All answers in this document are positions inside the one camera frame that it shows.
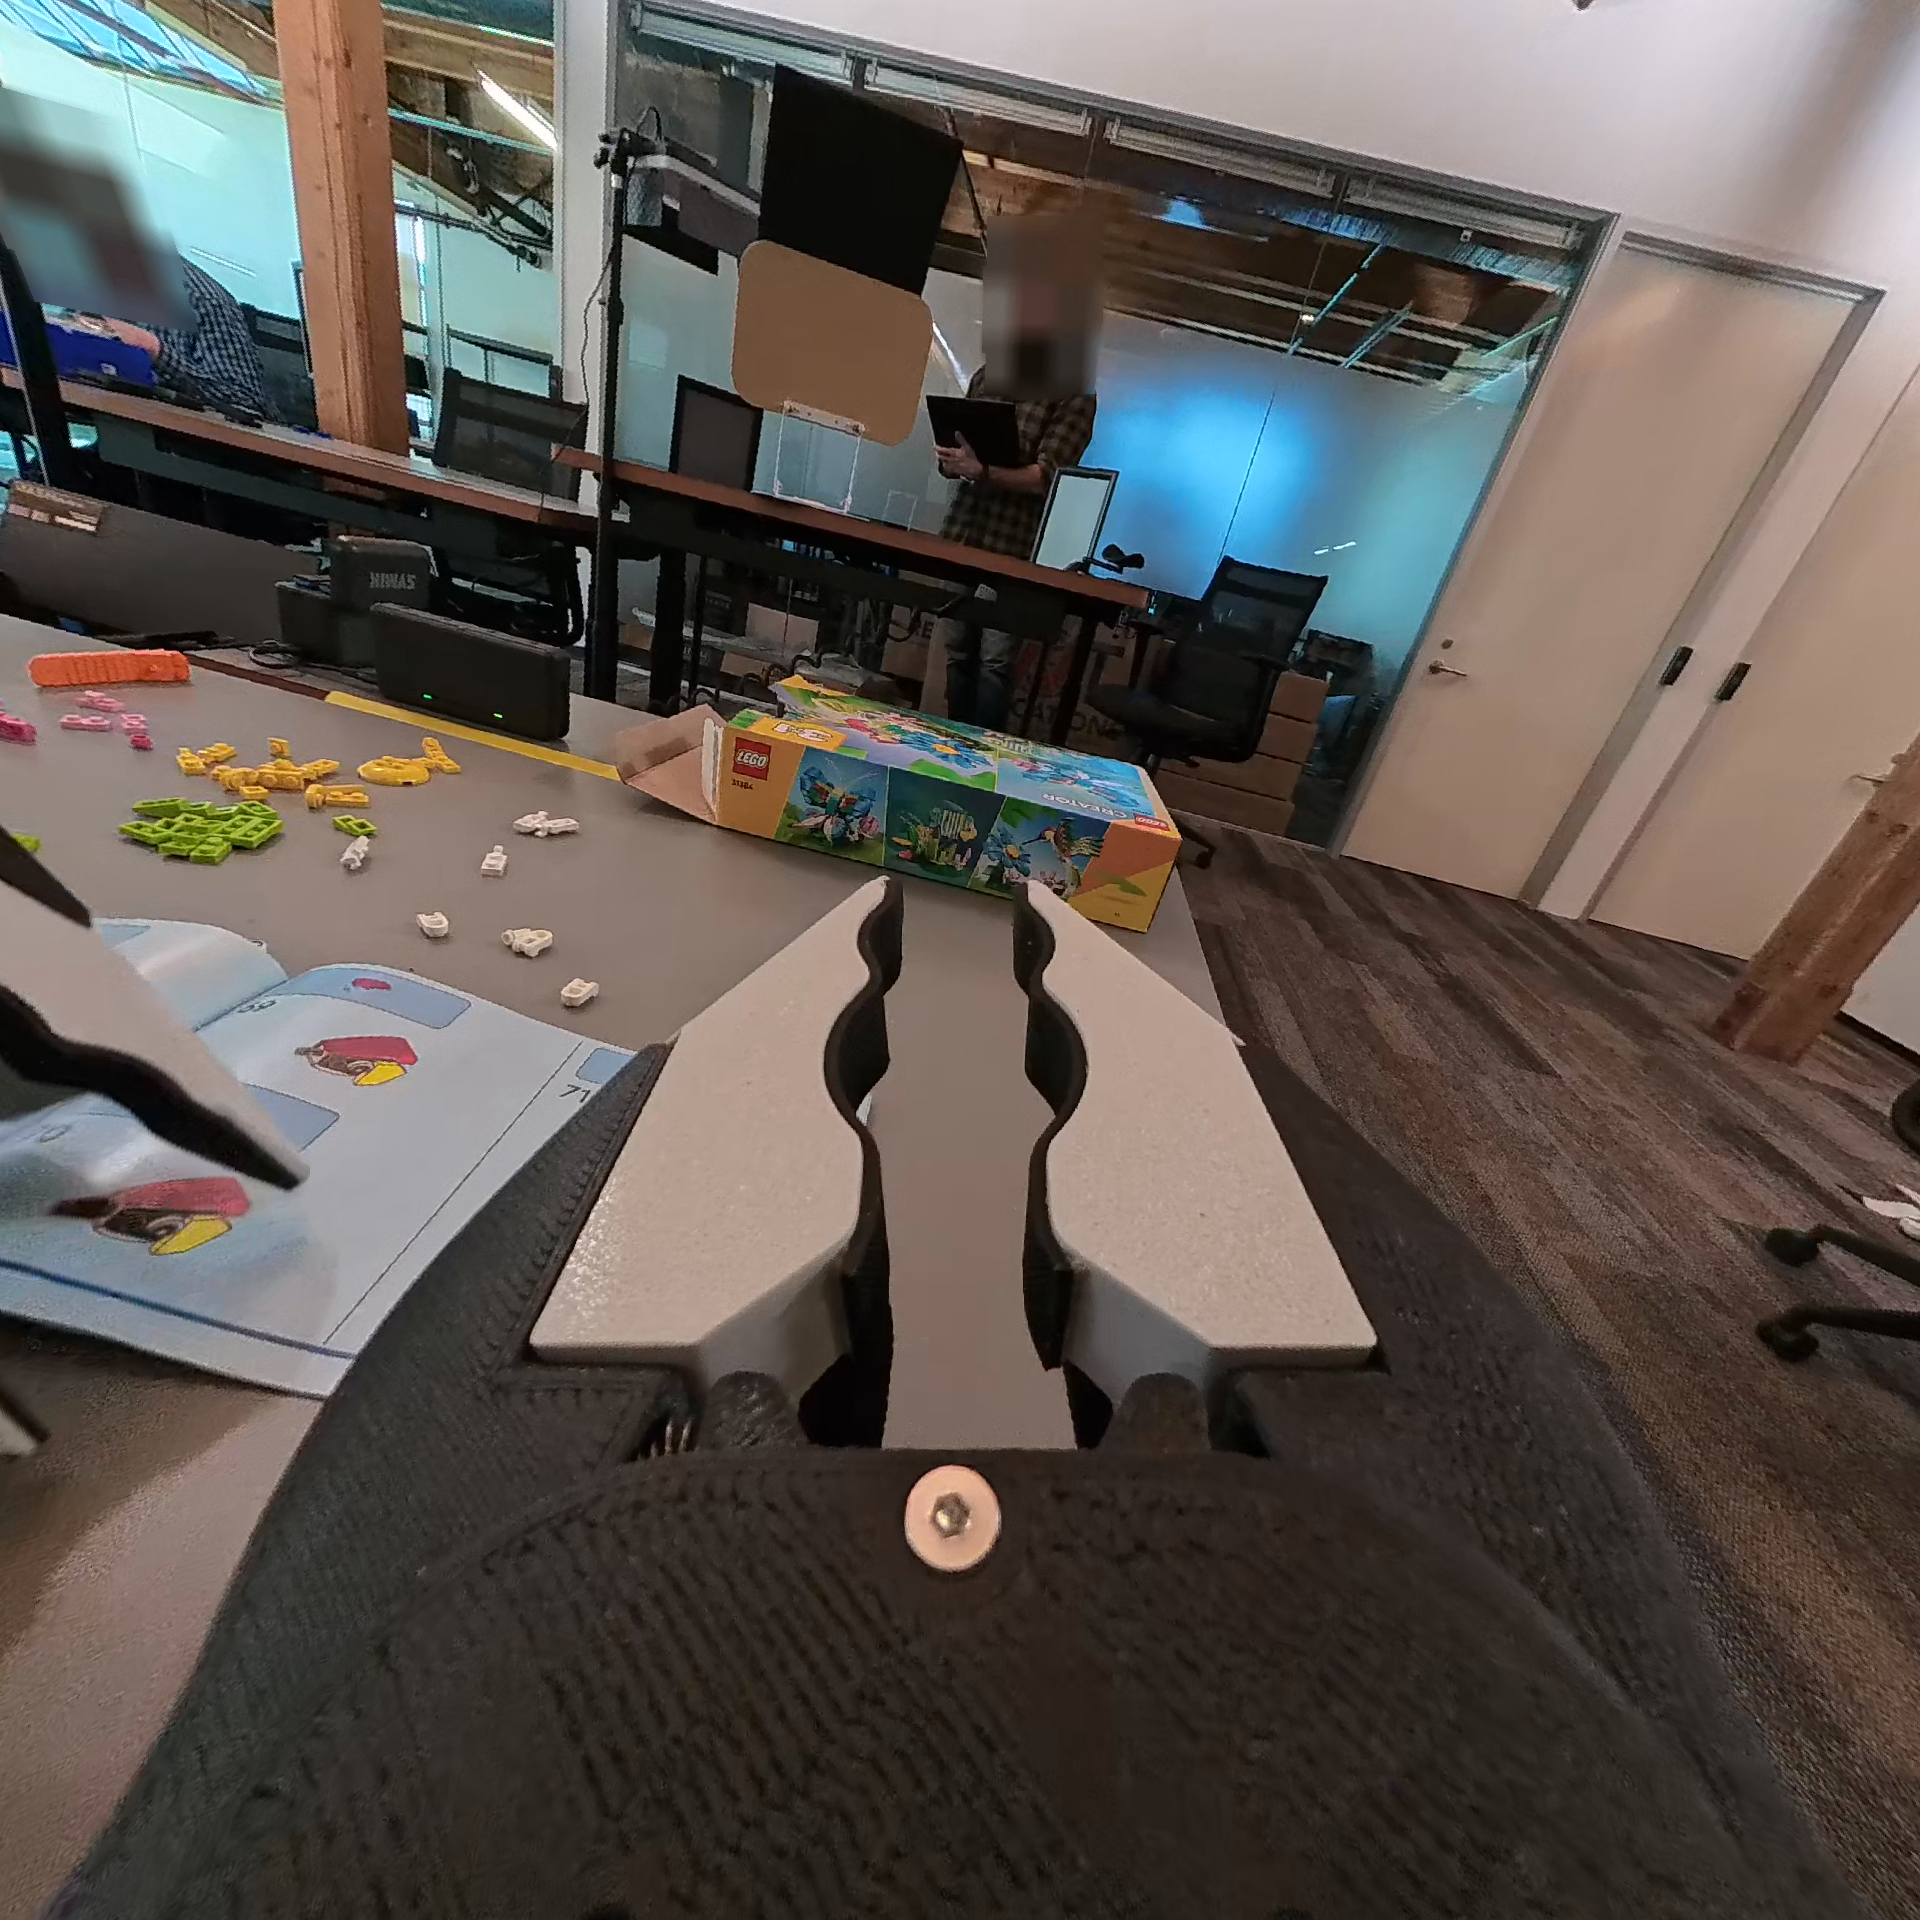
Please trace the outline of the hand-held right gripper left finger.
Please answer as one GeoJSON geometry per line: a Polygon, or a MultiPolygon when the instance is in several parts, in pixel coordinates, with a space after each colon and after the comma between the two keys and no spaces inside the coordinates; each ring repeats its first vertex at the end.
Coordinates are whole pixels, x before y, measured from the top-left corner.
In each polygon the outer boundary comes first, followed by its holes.
{"type": "Polygon", "coordinates": [[[899,881],[809,926],[665,1050],[531,1331],[541,1362],[706,1393],[773,1379],[825,1447],[876,1449],[895,1322],[871,1094],[889,1071],[899,881]]]}

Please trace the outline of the lego instruction booklet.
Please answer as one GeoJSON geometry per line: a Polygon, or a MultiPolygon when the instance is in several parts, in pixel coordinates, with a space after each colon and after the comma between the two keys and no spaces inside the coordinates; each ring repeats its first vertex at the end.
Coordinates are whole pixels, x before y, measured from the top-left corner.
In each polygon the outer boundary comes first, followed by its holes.
{"type": "Polygon", "coordinates": [[[13,1118],[4,1317],[228,1379],[329,1397],[426,1266],[631,1061],[382,965],[287,972],[213,926],[96,929],[306,1180],[247,1180],[95,1094],[13,1118]]]}

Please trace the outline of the pile of pink lego pieces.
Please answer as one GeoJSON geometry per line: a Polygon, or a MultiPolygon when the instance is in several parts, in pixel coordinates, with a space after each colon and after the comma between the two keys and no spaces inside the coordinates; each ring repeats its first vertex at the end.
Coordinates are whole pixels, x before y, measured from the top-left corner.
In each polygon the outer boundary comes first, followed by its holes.
{"type": "Polygon", "coordinates": [[[38,718],[3,708],[3,743],[33,747],[44,728],[74,735],[113,735],[133,753],[156,753],[154,733],[144,714],[125,708],[100,692],[82,692],[70,708],[48,708],[38,718]]]}

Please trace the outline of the pile of lime lego pieces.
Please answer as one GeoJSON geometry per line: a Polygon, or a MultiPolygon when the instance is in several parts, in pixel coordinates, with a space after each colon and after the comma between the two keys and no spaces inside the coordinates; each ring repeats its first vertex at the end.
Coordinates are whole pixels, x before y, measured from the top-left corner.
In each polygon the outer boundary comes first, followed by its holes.
{"type": "Polygon", "coordinates": [[[192,866],[221,866],[282,842],[289,820],[267,801],[145,798],[114,829],[119,842],[192,866]]]}

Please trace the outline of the pile of yellow lego pieces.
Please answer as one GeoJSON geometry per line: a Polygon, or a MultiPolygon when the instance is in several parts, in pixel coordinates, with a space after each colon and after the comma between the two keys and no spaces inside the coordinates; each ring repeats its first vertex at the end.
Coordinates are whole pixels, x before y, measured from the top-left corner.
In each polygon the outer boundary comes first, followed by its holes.
{"type": "Polygon", "coordinates": [[[183,779],[210,781],[236,801],[269,801],[298,796],[311,810],[344,810],[365,807],[386,793],[427,787],[463,773],[436,738],[421,743],[421,753],[382,755],[347,766],[330,757],[298,759],[285,741],[269,745],[269,757],[255,763],[241,759],[237,747],[216,741],[201,747],[175,748],[178,773],[183,779]]]}

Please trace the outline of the dark grey equipment case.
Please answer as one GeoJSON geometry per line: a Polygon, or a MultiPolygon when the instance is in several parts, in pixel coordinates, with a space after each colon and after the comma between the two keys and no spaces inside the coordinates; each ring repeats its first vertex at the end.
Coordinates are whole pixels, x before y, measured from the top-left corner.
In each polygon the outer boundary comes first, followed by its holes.
{"type": "Polygon", "coordinates": [[[4,499],[3,574],[31,609],[229,643],[275,642],[279,587],[323,576],[312,554],[20,480],[4,499]]]}

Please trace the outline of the black printed box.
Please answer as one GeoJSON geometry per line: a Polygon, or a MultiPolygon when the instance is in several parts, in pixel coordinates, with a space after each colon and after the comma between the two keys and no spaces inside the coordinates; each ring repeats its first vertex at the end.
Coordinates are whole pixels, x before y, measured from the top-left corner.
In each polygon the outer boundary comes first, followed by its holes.
{"type": "Polygon", "coordinates": [[[336,537],[316,579],[276,583],[279,642],[298,660],[338,669],[371,667],[374,609],[427,611],[434,554],[418,540],[336,537]]]}

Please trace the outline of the cardboard box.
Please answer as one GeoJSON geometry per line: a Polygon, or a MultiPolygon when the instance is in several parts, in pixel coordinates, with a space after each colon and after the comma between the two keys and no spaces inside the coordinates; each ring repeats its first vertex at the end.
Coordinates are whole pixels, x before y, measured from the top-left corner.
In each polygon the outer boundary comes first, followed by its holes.
{"type": "Polygon", "coordinates": [[[1323,677],[1278,673],[1260,730],[1252,723],[1162,761],[1153,782],[1174,813],[1285,838],[1329,697],[1323,677]]]}

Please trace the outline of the black power station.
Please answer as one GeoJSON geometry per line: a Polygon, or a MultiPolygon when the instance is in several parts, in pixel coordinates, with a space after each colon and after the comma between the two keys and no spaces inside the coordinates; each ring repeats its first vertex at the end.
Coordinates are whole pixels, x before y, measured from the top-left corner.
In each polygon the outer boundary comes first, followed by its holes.
{"type": "Polygon", "coordinates": [[[571,730],[559,648],[398,604],[369,618],[374,683],[387,703],[545,745],[571,730]]]}

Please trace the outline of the long wooden desk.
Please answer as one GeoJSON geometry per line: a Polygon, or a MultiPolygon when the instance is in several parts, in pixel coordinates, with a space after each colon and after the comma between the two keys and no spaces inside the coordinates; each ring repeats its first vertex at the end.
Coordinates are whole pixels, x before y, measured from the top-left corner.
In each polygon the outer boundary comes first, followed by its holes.
{"type": "Polygon", "coordinates": [[[1148,592],[1086,572],[1038,567],[931,535],[873,523],[802,501],[745,492],[643,463],[612,461],[561,446],[557,460],[595,484],[585,692],[615,697],[628,559],[659,559],[651,708],[674,714],[683,697],[686,559],[713,559],[811,583],[850,599],[967,618],[984,630],[1035,640],[1049,651],[1079,622],[1067,683],[1046,741],[1065,745],[1087,683],[1092,640],[1148,606],[1148,592]]]}

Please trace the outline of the white screen monitor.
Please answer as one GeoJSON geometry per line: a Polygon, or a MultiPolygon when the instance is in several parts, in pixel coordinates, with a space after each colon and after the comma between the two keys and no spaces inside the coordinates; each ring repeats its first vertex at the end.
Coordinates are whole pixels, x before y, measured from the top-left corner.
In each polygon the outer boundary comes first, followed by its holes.
{"type": "Polygon", "coordinates": [[[1092,569],[1118,480],[1114,469],[1058,469],[1053,474],[1029,554],[1033,567],[1058,572],[1092,569]]]}

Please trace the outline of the clear acrylic stand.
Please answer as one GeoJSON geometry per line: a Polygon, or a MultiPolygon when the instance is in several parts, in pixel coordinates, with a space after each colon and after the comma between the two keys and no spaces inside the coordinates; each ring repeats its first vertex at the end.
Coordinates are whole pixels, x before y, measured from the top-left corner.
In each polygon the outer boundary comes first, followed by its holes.
{"type": "Polygon", "coordinates": [[[865,443],[862,422],[785,402],[775,446],[773,495],[850,515],[865,443]]]}

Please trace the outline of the wooden column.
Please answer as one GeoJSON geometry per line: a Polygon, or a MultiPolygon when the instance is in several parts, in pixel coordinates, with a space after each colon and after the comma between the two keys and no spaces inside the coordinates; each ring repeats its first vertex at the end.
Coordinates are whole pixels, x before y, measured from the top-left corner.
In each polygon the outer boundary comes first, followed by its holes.
{"type": "Polygon", "coordinates": [[[347,443],[405,454],[412,417],[382,10],[276,3],[273,21],[319,426],[347,443]]]}

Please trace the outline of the black tripod stand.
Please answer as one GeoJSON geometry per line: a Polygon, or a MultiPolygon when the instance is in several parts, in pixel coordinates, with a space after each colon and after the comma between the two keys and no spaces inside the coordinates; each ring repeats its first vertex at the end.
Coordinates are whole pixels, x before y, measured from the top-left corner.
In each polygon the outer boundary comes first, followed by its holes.
{"type": "Polygon", "coordinates": [[[636,179],[665,153],[659,109],[647,108],[636,124],[622,124],[599,135],[595,168],[606,173],[608,210],[604,265],[599,270],[602,348],[595,393],[595,526],[589,570],[589,627],[585,640],[585,693],[613,703],[617,693],[617,569],[613,519],[613,463],[617,441],[617,385],[624,365],[625,302],[622,265],[630,236],[636,179]]]}

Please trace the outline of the rounded wooden board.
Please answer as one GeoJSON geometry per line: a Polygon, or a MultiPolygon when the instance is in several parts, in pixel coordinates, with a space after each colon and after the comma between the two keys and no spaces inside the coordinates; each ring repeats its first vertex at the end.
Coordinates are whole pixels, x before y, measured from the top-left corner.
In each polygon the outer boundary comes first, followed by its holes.
{"type": "Polygon", "coordinates": [[[804,409],[899,446],[919,417],[931,349],[933,316],[917,294],[769,241],[739,259],[732,390],[753,407],[804,409]]]}

